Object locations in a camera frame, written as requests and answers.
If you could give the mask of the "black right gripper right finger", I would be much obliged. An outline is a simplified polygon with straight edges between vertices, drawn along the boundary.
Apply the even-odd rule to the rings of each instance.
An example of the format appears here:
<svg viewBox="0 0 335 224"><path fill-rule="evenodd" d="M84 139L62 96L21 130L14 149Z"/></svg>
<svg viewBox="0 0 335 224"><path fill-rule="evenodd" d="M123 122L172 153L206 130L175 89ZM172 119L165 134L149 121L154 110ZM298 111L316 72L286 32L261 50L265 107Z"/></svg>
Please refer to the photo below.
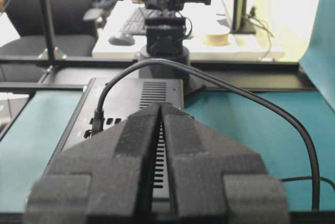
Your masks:
<svg viewBox="0 0 335 224"><path fill-rule="evenodd" d="M289 223L283 185L257 152L168 103L161 113L180 223Z"/></svg>

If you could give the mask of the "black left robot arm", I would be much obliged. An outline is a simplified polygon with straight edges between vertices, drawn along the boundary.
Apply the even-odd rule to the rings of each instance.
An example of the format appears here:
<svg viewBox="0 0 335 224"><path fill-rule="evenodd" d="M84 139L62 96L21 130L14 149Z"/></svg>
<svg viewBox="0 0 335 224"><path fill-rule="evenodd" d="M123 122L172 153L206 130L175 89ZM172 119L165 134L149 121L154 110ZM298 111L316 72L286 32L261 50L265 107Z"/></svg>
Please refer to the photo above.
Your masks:
<svg viewBox="0 0 335 224"><path fill-rule="evenodd" d="M209 5L211 0L137 1L143 1L147 9L158 11L158 15L144 20L147 43L138 52L138 60L160 58L189 65L189 50L183 46L183 40L189 36L186 32L186 18L177 17L176 12L181 11L185 3Z"/></svg>

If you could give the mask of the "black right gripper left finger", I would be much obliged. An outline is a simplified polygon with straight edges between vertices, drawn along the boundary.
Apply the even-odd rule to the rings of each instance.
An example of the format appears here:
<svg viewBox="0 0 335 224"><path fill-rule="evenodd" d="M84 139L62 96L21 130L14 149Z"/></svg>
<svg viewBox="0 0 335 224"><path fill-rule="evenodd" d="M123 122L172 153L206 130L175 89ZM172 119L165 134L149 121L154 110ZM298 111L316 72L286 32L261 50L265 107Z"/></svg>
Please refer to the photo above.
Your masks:
<svg viewBox="0 0 335 224"><path fill-rule="evenodd" d="M30 193L24 223L148 223L160 104L56 155Z"/></svg>

